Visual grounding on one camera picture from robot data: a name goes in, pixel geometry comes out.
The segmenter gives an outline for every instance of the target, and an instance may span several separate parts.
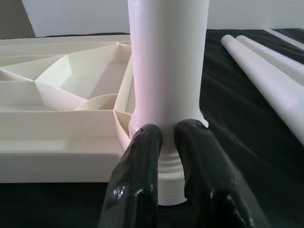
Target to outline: white rod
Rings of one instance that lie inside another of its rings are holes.
[[[304,145],[304,87],[232,36],[222,44]]]
[[[290,38],[288,36],[283,35],[282,33],[274,31],[272,29],[266,29],[265,31],[268,32],[268,33],[270,33],[270,34],[272,34],[272,35],[274,35],[274,36],[276,36],[276,37],[278,37],[278,38],[280,38],[281,40],[283,40],[283,41],[285,41],[287,43],[290,43],[290,44],[296,46],[297,48],[299,48],[301,50],[304,50],[304,44],[302,44],[299,41],[296,41],[296,40],[294,40],[294,39],[292,39],[292,38]]]
[[[270,48],[267,48],[245,36],[238,36],[237,40],[256,52],[263,59],[290,76],[304,86],[304,65],[288,58]]]
[[[130,136],[145,124],[160,127],[164,144],[159,177],[182,171],[173,140],[175,124],[194,118],[207,125],[199,98],[208,6],[209,0],[128,0],[136,97]],[[183,181],[184,177],[182,173],[179,178],[173,175],[165,182],[170,179]],[[177,191],[183,195],[181,186],[176,183]],[[159,203],[173,205],[185,200],[184,196],[177,196],[166,201],[170,194],[159,192]]]

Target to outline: white cylinder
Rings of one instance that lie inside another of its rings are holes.
[[[304,86],[232,36],[224,36],[222,44],[304,145]]]
[[[238,36],[237,40],[256,52],[263,59],[290,76],[304,86],[304,65],[288,58],[270,48],[267,48],[245,36]]]
[[[145,124],[159,126],[164,139],[159,172],[178,174],[179,178],[173,175],[173,185],[183,186],[173,130],[177,122],[187,118],[208,126],[199,98],[209,0],[128,0],[128,6],[136,97],[130,136]],[[166,188],[159,186],[159,199],[166,198]],[[159,204],[183,201],[182,195],[159,200]]]
[[[290,43],[291,45],[294,45],[296,46],[297,48],[301,49],[301,50],[304,50],[304,44],[302,44],[301,42],[299,41],[296,41],[288,36],[285,36],[283,35],[282,33],[279,33],[277,31],[274,31],[272,29],[266,29],[265,30],[266,32],[269,32],[270,34],[280,38],[281,40],[287,42],[287,43]]]

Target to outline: black rubber grip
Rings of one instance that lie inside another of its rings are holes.
[[[133,137],[112,172],[98,228],[155,228],[162,133],[152,124]]]
[[[242,174],[211,131],[198,120],[183,120],[175,127],[174,139],[185,172],[185,197],[192,208],[189,227],[270,227]]]

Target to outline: white plastic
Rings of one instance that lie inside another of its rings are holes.
[[[304,145],[304,87],[232,36],[222,44]]]
[[[32,44],[66,44],[66,43],[88,43],[88,42],[127,42],[130,35],[109,36],[75,36],[75,37],[44,37],[27,39],[1,39],[0,45],[32,45]]]
[[[128,0],[128,6],[136,97],[130,136],[145,124],[161,128],[159,204],[182,203],[184,177],[173,130],[187,118],[208,125],[199,98],[209,0]],[[164,187],[172,173],[179,184]]]
[[[290,43],[290,44],[294,45],[295,47],[297,47],[297,48],[299,48],[301,50],[304,50],[304,44],[302,44],[299,41],[296,41],[296,40],[294,40],[294,39],[292,39],[290,37],[287,37],[287,36],[283,35],[282,33],[274,31],[272,29],[266,29],[265,31],[269,32],[270,34],[272,34],[272,35],[274,35],[274,36],[276,36],[278,38],[280,38],[283,41],[286,41],[287,43]]]
[[[0,182],[109,181],[131,115],[114,111],[129,36],[111,39],[0,47]]]
[[[256,52],[263,59],[290,76],[304,86],[304,65],[288,58],[270,48],[267,48],[245,36],[238,36],[237,40]]]

